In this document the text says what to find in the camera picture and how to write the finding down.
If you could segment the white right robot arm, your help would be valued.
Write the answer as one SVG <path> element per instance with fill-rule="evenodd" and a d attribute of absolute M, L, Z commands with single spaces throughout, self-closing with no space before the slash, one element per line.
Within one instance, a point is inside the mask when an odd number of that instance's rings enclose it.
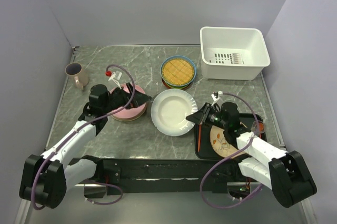
<path fill-rule="evenodd" d="M 317 193 L 316 184 L 302 155 L 297 151 L 278 149 L 259 138 L 258 131 L 252 132 L 242 125 L 235 103 L 223 103 L 220 111 L 205 103 L 186 119 L 198 125 L 221 128 L 227 143 L 237 149 L 216 163 L 214 169 L 245 152 L 249 157 L 230 168 L 234 180 L 242 181 L 249 177 L 258 181 L 271 189 L 276 200 L 285 208 Z"/>

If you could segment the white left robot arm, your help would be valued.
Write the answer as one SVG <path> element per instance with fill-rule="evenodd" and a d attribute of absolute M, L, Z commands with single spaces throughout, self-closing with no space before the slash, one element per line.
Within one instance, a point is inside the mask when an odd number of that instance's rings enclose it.
<path fill-rule="evenodd" d="M 20 198 L 29 200 L 37 210 L 54 209 L 77 183 L 86 179 L 97 183 L 104 178 L 104 165 L 99 158 L 87 156 L 75 164 L 70 162 L 79 149 L 102 131 L 110 115 L 138 108 L 151 100 L 151 96 L 139 92 L 131 83 L 126 87 L 112 92 L 103 84 L 91 88 L 88 102 L 70 132 L 41 155 L 32 154 L 26 159 Z"/>

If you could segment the white scalloped plate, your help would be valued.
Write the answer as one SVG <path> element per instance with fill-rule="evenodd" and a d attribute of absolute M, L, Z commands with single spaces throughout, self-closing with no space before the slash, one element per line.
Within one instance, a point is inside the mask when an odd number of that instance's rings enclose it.
<path fill-rule="evenodd" d="M 194 123 L 186 117 L 197 111 L 196 101 L 190 94 L 179 89 L 169 89 L 153 100 L 151 120 L 161 133 L 179 137 L 193 129 Z"/>

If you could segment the pink plate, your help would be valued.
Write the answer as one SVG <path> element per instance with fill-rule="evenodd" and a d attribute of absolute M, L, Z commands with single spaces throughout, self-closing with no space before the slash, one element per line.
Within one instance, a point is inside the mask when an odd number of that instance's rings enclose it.
<path fill-rule="evenodd" d="M 122 84 L 121 87 L 127 92 L 129 93 L 129 90 L 127 89 L 126 84 Z M 145 94 L 145 91 L 138 85 L 136 85 L 136 90 L 139 91 L 140 93 Z M 141 105 L 140 107 L 137 108 L 133 108 L 133 109 L 123 109 L 122 111 L 112 114 L 111 117 L 119 120 L 119 121 L 132 121 L 135 120 L 137 118 L 139 118 L 141 115 L 144 114 L 144 112 L 146 111 L 147 108 L 147 103 Z"/>

